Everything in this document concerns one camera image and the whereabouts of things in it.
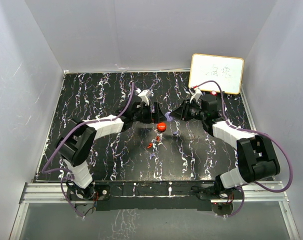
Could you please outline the lilac earbud charging case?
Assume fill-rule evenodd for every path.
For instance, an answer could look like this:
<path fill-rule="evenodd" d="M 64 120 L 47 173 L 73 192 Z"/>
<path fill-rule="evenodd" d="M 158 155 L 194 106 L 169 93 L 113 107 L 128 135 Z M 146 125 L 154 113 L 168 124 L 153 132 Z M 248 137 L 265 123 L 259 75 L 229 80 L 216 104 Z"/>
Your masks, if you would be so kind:
<path fill-rule="evenodd" d="M 170 116 L 170 112 L 166 112 L 164 116 L 166 117 L 167 122 L 171 122 L 173 120 L 172 117 Z"/>

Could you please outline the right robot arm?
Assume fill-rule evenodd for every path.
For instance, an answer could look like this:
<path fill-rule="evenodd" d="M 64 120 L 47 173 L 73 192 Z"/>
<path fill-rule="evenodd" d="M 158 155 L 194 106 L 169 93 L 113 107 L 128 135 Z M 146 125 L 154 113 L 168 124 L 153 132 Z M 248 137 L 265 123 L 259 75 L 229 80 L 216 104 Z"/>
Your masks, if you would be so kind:
<path fill-rule="evenodd" d="M 216 176 L 213 186 L 203 190 L 205 193 L 224 199 L 238 186 L 280 173 L 281 168 L 272 141 L 261 134 L 230 127 L 219 113 L 216 96 L 202 96 L 201 104 L 194 99 L 184 100 L 169 115 L 185 122 L 193 119 L 201 121 L 205 132 L 232 146 L 237 152 L 237 167 Z"/>

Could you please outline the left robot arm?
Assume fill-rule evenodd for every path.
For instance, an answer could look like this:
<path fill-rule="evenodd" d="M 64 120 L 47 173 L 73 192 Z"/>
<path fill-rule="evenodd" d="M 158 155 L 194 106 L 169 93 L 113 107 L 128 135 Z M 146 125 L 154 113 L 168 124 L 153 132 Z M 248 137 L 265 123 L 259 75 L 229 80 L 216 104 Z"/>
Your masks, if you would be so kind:
<path fill-rule="evenodd" d="M 94 180 L 90 174 L 87 158 L 95 140 L 122 133 L 132 127 L 134 122 L 160 124 L 167 120 L 158 102 L 153 109 L 146 100 L 134 97 L 120 108 L 116 115 L 109 115 L 97 120 L 72 121 L 72 128 L 65 137 L 59 139 L 56 153 L 67 164 L 71 179 L 66 181 L 69 190 L 77 197 L 88 200 L 94 196 Z"/>

